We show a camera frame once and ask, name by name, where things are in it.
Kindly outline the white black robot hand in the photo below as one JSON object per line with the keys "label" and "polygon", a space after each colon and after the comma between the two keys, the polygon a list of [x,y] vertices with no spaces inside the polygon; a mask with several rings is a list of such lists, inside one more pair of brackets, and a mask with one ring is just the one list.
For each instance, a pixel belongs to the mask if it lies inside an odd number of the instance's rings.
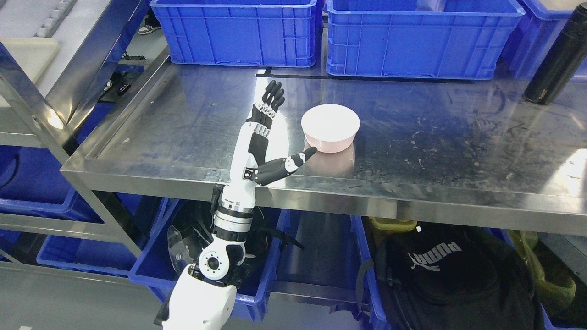
{"label": "white black robot hand", "polygon": [[317,152],[317,148],[311,147],[292,156],[266,160],[273,119],[284,102],[282,84],[272,80],[261,100],[252,105],[235,145],[229,171],[231,184],[266,186],[293,175]]}

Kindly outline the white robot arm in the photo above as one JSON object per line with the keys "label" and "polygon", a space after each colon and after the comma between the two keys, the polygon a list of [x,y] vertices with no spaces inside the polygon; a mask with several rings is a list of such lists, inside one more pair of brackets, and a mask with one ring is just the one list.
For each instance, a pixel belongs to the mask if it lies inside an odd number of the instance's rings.
{"label": "white robot arm", "polygon": [[211,243],[187,265],[155,316],[164,330],[220,330],[230,317],[237,287],[226,279],[245,259],[253,205],[220,201],[224,186],[212,191]]}

